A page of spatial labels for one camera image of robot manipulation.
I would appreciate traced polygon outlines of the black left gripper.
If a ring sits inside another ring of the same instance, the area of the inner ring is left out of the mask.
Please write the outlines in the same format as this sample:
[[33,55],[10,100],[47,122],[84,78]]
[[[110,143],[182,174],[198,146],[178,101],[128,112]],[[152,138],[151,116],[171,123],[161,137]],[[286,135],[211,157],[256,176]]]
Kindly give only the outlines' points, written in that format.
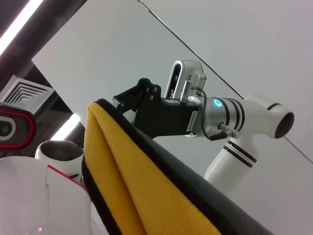
[[113,97],[122,114],[136,111],[133,125],[150,138],[189,135],[199,114],[199,105],[161,97],[161,88],[148,78],[139,79],[128,90]]

